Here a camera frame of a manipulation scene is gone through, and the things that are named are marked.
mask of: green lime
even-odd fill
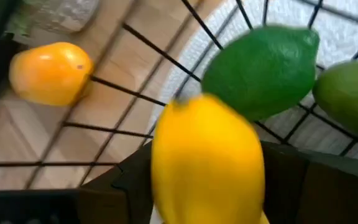
[[[309,29],[254,29],[212,60],[202,91],[248,120],[268,118],[296,105],[311,90],[318,44],[318,34]]]
[[[313,88],[313,96],[330,117],[358,135],[358,61],[325,70]]]

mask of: orange fruit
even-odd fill
[[[75,100],[92,69],[92,60],[84,50],[58,42],[15,55],[9,81],[13,90],[24,99],[64,106]]]

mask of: wooden floor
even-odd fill
[[[222,0],[205,1],[198,12],[205,18]],[[34,45],[57,40],[68,40],[85,49],[96,60],[108,37],[119,25],[119,20],[133,1],[101,0],[95,18],[88,28],[71,36],[46,34],[34,30]],[[195,5],[197,0],[190,1]],[[127,23],[146,36],[155,45],[165,49],[177,32],[185,17],[187,8],[179,0],[139,0],[136,9]],[[170,55],[176,58],[187,40],[199,29],[192,18]],[[110,49],[96,76],[138,91],[142,82],[159,58],[159,54],[122,31],[115,47]],[[151,80],[143,94],[157,98],[172,64],[164,60],[155,78]],[[118,122],[133,96],[127,93],[94,84],[90,96],[86,97],[75,110],[71,121],[112,128]],[[137,100],[120,129],[146,133],[153,104]],[[19,99],[12,91],[7,91],[0,104],[0,162],[37,161],[44,151],[58,122],[67,108],[36,105]],[[50,162],[92,161],[108,133],[88,131],[78,128],[65,128],[60,139],[47,157]],[[142,138],[116,134],[99,161],[119,162],[134,152]],[[87,167],[46,167],[40,171],[33,188],[76,187]],[[22,189],[34,167],[0,168],[0,189]],[[97,177],[110,167],[97,167],[88,180]]]

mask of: metal wire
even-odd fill
[[[307,24],[307,26],[309,28],[312,28],[313,23],[315,22],[316,17],[318,16],[318,13],[320,11],[328,12],[328,13],[334,14],[336,16],[345,18],[347,20],[353,21],[355,23],[358,23],[358,17],[357,16],[354,16],[354,15],[351,15],[349,13],[337,10],[337,9],[335,9],[333,7],[325,6],[323,4],[323,0],[319,0],[318,2],[314,2],[314,1],[310,1],[310,0],[299,0],[299,1],[303,2],[303,3],[307,4],[307,5],[313,6],[313,8],[314,8],[313,13],[311,14],[311,17],[310,17],[310,19],[308,21],[308,24]],[[161,102],[159,100],[156,100],[154,98],[151,98],[149,96],[145,96],[145,95],[142,94],[142,92],[147,88],[147,85],[153,79],[154,75],[157,73],[157,71],[160,68],[162,62],[164,60],[168,60],[172,64],[174,64],[175,66],[177,66],[179,69],[181,69],[182,71],[184,71],[186,73],[185,79],[181,82],[179,88],[176,90],[176,92],[174,94],[174,96],[178,96],[183,91],[185,85],[188,83],[188,81],[191,78],[196,80],[196,81],[198,81],[198,82],[201,81],[201,79],[199,77],[197,77],[194,74],[194,72],[199,67],[199,65],[202,63],[202,61],[204,60],[205,56],[211,50],[213,45],[216,45],[221,50],[223,49],[223,47],[219,43],[218,39],[219,39],[220,35],[223,33],[223,31],[225,30],[225,28],[227,27],[227,25],[230,23],[230,21],[232,21],[232,18],[234,17],[234,15],[236,13],[238,13],[240,11],[242,16],[244,17],[245,23],[247,24],[248,28],[253,29],[252,24],[251,24],[251,22],[250,22],[250,20],[249,20],[249,18],[247,16],[246,10],[244,9],[244,6],[243,6],[241,0],[236,0],[237,6],[229,13],[227,18],[223,22],[223,24],[220,26],[219,30],[215,34],[213,34],[208,29],[207,25],[201,19],[200,15],[197,13],[197,10],[201,6],[201,2],[203,2],[203,1],[199,1],[194,7],[187,0],[182,0],[182,2],[184,4],[184,6],[189,10],[189,15],[187,16],[187,18],[185,19],[183,24],[178,29],[177,33],[174,35],[174,37],[168,43],[167,47],[164,50],[158,48],[151,40],[149,40],[148,38],[143,36],[139,31],[137,31],[132,26],[130,26],[129,24],[126,23],[127,20],[133,15],[133,13],[134,13],[137,5],[138,5],[138,1],[134,1],[134,3],[132,3],[131,6],[129,6],[128,10],[125,12],[125,14],[123,16],[123,19],[121,21],[121,25],[119,25],[119,26],[117,26],[115,28],[115,30],[113,31],[112,35],[109,37],[109,40],[108,40],[107,44],[104,46],[104,48],[102,50],[102,53],[100,54],[100,56],[98,57],[98,59],[97,59],[97,61],[95,63],[93,74],[97,73],[97,71],[101,68],[101,65],[105,61],[106,57],[108,55],[110,55],[112,49],[114,48],[114,46],[116,46],[117,41],[120,38],[121,34],[123,32],[125,32],[125,31],[131,33],[133,36],[137,37],[144,44],[148,45],[150,48],[154,49],[156,52],[158,52],[160,54],[160,57],[157,60],[156,64],[153,66],[153,68],[151,69],[150,73],[147,75],[146,79],[144,80],[144,82],[141,84],[140,88],[137,91],[129,90],[129,89],[123,87],[123,86],[117,85],[115,83],[111,83],[111,82],[109,82],[107,80],[103,80],[102,78],[98,78],[98,77],[96,77],[94,75],[89,76],[89,81],[90,82],[96,82],[96,83],[99,83],[101,85],[108,86],[110,88],[114,88],[116,90],[119,90],[119,91],[122,91],[124,93],[127,93],[127,94],[130,94],[130,95],[134,96],[133,99],[131,100],[131,102],[129,103],[129,105],[127,106],[127,108],[124,110],[124,112],[121,115],[121,117],[119,118],[119,121],[115,124],[115,126],[113,128],[100,127],[100,126],[94,126],[92,124],[81,124],[81,123],[75,123],[75,122],[68,121],[70,116],[71,116],[71,114],[74,112],[76,106],[78,105],[78,101],[76,101],[70,107],[70,109],[66,112],[66,114],[63,116],[62,120],[60,121],[60,124],[59,124],[58,128],[55,130],[53,136],[50,138],[47,146],[45,147],[45,149],[44,149],[44,151],[43,151],[43,153],[42,153],[42,155],[41,155],[41,157],[40,157],[40,159],[38,161],[35,161],[35,162],[26,162],[26,161],[0,162],[0,168],[5,168],[5,167],[35,167],[34,171],[31,173],[30,178],[28,179],[28,181],[25,184],[25,189],[29,189],[29,188],[31,188],[32,184],[34,183],[34,180],[37,178],[37,175],[38,175],[39,171],[43,167],[66,167],[66,166],[82,166],[82,167],[84,167],[84,166],[86,166],[86,167],[88,167],[88,169],[86,170],[85,175],[81,179],[80,184],[82,184],[86,180],[86,178],[89,176],[90,172],[92,171],[92,169],[95,166],[115,166],[115,165],[117,165],[115,162],[98,162],[99,158],[101,157],[103,152],[106,150],[107,145],[113,140],[113,137],[114,137],[115,134],[124,134],[124,135],[128,135],[128,136],[136,136],[136,137],[139,137],[139,138],[143,138],[143,141],[142,141],[142,143],[140,144],[139,147],[142,147],[144,145],[144,143],[148,139],[152,139],[153,138],[152,132],[155,129],[156,123],[154,123],[154,125],[149,129],[148,133],[146,133],[146,134],[144,134],[144,133],[135,133],[135,132],[131,132],[131,131],[123,131],[123,130],[120,130],[119,128],[120,128],[121,124],[123,123],[123,121],[127,118],[128,114],[133,109],[133,107],[134,107],[134,105],[135,105],[135,103],[137,102],[138,99],[146,100],[146,101],[149,101],[151,103],[154,103],[154,104],[160,105],[160,106],[165,106],[166,105],[164,102]],[[264,1],[263,14],[262,14],[262,23],[263,23],[263,25],[266,25],[268,11],[269,11],[269,0],[265,0]],[[201,56],[198,58],[198,60],[195,63],[195,65],[189,70],[185,66],[183,66],[182,64],[177,62],[174,58],[172,58],[169,55],[169,52],[172,49],[172,47],[175,45],[175,42],[178,40],[179,36],[184,31],[184,29],[187,27],[187,25],[189,24],[189,22],[190,22],[190,20],[192,18],[194,18],[200,24],[200,26],[204,29],[204,31],[211,38],[211,41],[209,42],[208,46],[204,49],[204,51],[201,54]],[[351,60],[357,60],[358,59],[358,51],[350,59]],[[320,69],[320,70],[325,69],[322,65],[316,65],[316,67],[318,69]],[[307,106],[304,106],[304,105],[299,103],[298,107],[303,109],[305,111],[305,113],[295,123],[294,127],[292,127],[290,132],[285,137],[281,137],[280,135],[278,135],[277,133],[275,133],[274,131],[272,131],[268,127],[266,127],[261,122],[255,122],[255,123],[256,123],[256,125],[260,126],[264,131],[268,132],[271,136],[275,137],[282,144],[288,144],[289,145],[288,142],[290,142],[291,137],[294,135],[296,130],[298,130],[301,127],[301,125],[305,122],[305,120],[308,118],[308,116],[314,116],[315,118],[320,119],[324,123],[330,125],[330,127],[338,130],[340,133],[343,133],[345,136],[347,136],[347,137],[352,139],[352,141],[340,153],[340,156],[345,156],[350,150],[352,150],[354,148],[354,146],[356,144],[358,144],[358,137],[357,136],[353,135],[349,131],[343,129],[342,127],[338,126],[337,124],[333,123],[332,121],[328,120],[327,118],[321,116],[320,114],[316,113],[314,111],[314,109],[317,107],[316,103],[313,103],[313,105],[310,108],[308,108]],[[89,161],[89,162],[76,162],[76,161],[71,161],[71,162],[47,162],[46,159],[47,159],[48,155],[50,154],[50,152],[51,152],[51,150],[53,148],[53,145],[59,140],[59,137],[61,136],[63,128],[81,128],[81,129],[89,129],[89,130],[94,130],[94,131],[102,131],[102,132],[109,133],[109,136],[102,143],[101,147],[99,148],[98,152],[96,153],[96,155],[95,155],[95,157],[94,157],[94,159],[92,161]]]

